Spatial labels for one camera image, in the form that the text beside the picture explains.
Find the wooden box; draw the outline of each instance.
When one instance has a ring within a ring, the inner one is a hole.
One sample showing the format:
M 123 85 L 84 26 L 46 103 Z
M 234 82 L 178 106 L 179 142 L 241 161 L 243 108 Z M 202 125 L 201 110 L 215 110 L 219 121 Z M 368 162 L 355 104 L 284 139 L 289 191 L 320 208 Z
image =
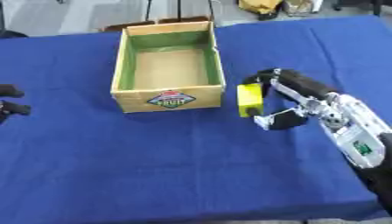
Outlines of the wooden box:
M 122 31 L 111 94 L 125 113 L 219 107 L 225 86 L 213 23 Z

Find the floor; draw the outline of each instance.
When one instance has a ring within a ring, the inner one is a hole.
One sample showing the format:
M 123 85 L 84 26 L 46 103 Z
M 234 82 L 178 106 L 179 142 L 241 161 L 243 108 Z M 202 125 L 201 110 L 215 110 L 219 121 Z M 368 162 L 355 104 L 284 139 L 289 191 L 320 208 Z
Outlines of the floor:
M 8 29 L 29 36 L 97 32 L 107 25 L 140 22 L 145 17 L 147 0 L 3 0 Z M 150 19 L 176 16 L 176 0 L 154 0 Z M 325 0 L 321 12 L 311 18 L 329 18 L 369 14 L 369 6 L 332 9 L 333 0 Z M 183 0 L 184 16 L 208 15 L 207 0 Z M 257 16 L 240 10 L 235 0 L 213 0 L 218 26 L 257 21 Z M 283 13 L 276 20 L 306 19 L 287 17 Z M 382 19 L 392 27 L 392 7 L 383 7 Z M 208 224 L 301 224 L 300 221 L 227 221 Z M 392 224 L 392 219 L 349 222 L 343 220 L 310 220 L 309 224 Z

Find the blue tablecloth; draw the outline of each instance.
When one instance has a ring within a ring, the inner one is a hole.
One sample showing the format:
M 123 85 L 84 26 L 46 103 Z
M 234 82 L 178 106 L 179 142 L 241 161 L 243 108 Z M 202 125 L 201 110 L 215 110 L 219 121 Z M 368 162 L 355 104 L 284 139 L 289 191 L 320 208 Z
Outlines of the blue tablecloth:
M 124 115 L 109 89 L 119 33 L 0 41 L 0 82 L 29 117 L 0 126 L 0 223 L 386 215 L 317 121 L 266 132 L 240 118 L 235 86 L 293 68 L 362 99 L 392 123 L 392 34 L 376 17 L 216 30 L 221 108 Z M 275 95 L 267 111 L 286 102 Z

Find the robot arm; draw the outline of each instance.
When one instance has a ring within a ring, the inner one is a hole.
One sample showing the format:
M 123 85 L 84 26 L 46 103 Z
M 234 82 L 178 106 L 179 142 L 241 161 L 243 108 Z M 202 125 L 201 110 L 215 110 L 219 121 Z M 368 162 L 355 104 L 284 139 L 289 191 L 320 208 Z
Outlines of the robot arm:
M 256 124 L 265 130 L 287 130 L 315 117 L 362 182 L 392 214 L 392 129 L 382 119 L 362 101 L 294 70 L 264 70 L 243 82 L 250 83 L 262 83 L 264 96 L 274 88 L 297 103 L 266 116 L 249 108 Z

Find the yellow cube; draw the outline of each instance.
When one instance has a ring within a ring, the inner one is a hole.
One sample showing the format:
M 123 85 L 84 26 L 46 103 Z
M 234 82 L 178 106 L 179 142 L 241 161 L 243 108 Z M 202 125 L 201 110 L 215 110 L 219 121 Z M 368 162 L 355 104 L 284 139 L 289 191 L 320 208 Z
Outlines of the yellow cube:
M 263 112 L 263 94 L 260 83 L 238 85 L 237 86 L 237 100 L 240 117 L 249 117 L 247 110 L 249 108 L 256 108 Z

